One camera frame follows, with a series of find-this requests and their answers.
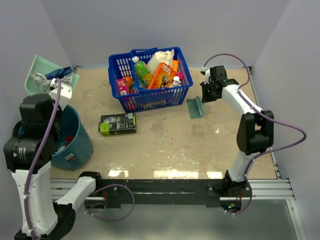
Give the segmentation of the mint green hand brush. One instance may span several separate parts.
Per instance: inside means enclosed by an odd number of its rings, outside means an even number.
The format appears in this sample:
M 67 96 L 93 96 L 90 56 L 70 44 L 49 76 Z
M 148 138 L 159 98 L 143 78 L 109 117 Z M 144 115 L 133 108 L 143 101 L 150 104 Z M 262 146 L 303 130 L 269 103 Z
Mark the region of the mint green hand brush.
M 196 96 L 193 99 L 187 99 L 187 107 L 189 112 L 189 117 L 191 119 L 198 119 L 204 116 L 205 107 L 202 99 L 199 96 Z

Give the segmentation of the red paper scrap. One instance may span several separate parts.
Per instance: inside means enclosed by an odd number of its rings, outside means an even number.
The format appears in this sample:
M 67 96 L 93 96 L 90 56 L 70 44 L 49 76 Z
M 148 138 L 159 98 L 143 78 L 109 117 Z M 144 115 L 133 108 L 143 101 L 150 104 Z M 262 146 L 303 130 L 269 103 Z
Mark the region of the red paper scrap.
M 74 136 L 64 137 L 64 141 L 65 141 L 64 147 L 67 148 L 70 145 L 70 143 L 73 141 L 73 139 L 74 139 Z

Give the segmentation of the blue paper scrap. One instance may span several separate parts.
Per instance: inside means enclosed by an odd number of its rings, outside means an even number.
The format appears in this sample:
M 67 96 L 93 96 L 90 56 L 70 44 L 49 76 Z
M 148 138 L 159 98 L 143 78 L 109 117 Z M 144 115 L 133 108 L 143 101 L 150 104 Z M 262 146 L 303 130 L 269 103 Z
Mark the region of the blue paper scrap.
M 64 68 L 59 68 L 59 69 L 56 69 L 56 70 L 53 70 L 53 71 L 47 73 L 45 75 L 45 77 L 47 80 L 52 80 L 52 79 L 57 79 L 57 78 L 62 79 L 71 73 L 72 73 L 71 67 L 64 67 Z

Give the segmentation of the grey paper scrap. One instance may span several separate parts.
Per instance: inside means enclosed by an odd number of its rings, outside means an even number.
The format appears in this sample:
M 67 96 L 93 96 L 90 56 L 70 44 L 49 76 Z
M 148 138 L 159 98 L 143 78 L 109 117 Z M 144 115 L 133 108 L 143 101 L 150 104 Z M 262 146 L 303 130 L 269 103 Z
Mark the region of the grey paper scrap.
M 45 93 L 49 93 L 52 90 L 52 88 L 54 89 L 57 87 L 57 84 L 51 87 L 52 80 L 47 79 L 43 74 L 40 74 L 38 72 L 31 72 L 30 76 L 33 80 L 35 80 L 38 83 L 41 90 L 44 91 Z M 61 82 L 63 84 L 66 84 L 69 86 L 72 85 L 72 81 L 73 81 L 73 76 L 71 74 L 68 74 L 61 79 Z

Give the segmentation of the mint green dustpan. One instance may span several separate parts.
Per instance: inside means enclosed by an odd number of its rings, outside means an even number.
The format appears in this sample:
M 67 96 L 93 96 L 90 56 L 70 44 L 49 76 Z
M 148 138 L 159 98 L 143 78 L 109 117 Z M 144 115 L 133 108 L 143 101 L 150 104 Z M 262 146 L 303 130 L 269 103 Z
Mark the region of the mint green dustpan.
M 45 76 L 46 74 L 48 74 L 54 70 L 62 69 L 62 68 L 64 68 L 64 67 L 58 66 L 57 64 L 55 64 L 55 63 L 53 63 L 53 62 L 51 62 L 41 56 L 36 55 L 33 62 L 32 62 L 28 76 L 27 76 L 25 83 L 24 83 L 25 90 L 27 91 L 27 93 L 29 95 L 49 94 L 49 93 L 46 93 L 41 90 L 38 83 L 31 78 L 30 74 L 31 74 L 31 72 L 37 72 L 37 73 Z M 75 74 L 73 72 L 73 70 L 72 70 L 71 75 L 73 77 L 72 84 L 71 84 L 72 91 L 73 91 L 77 85 L 77 82 L 78 82 L 80 76 Z

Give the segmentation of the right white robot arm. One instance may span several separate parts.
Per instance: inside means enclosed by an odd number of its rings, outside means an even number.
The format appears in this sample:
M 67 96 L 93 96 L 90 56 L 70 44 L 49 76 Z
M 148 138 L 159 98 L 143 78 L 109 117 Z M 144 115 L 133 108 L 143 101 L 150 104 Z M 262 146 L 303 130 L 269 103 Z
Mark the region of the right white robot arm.
M 224 66 L 202 68 L 204 81 L 202 102 L 209 103 L 223 99 L 240 117 L 236 135 L 238 154 L 229 170 L 226 171 L 222 184 L 215 189 L 222 196 L 235 196 L 244 189 L 248 182 L 248 173 L 254 163 L 254 157 L 265 153 L 274 142 L 274 123 L 265 117 L 274 118 L 270 110 L 254 107 L 250 98 L 239 89 L 239 83 L 228 78 Z

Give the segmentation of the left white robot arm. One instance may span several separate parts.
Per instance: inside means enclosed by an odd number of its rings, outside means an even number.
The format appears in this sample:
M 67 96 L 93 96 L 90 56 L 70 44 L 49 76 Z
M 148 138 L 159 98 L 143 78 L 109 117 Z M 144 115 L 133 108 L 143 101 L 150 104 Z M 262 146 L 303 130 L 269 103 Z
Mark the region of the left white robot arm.
M 3 147 L 6 166 L 16 183 L 23 223 L 16 240 L 61 240 L 73 228 L 86 197 L 104 190 L 98 172 L 83 172 L 76 184 L 53 201 L 50 187 L 52 153 L 59 139 L 62 110 L 48 94 L 26 97 L 19 106 L 21 120 Z

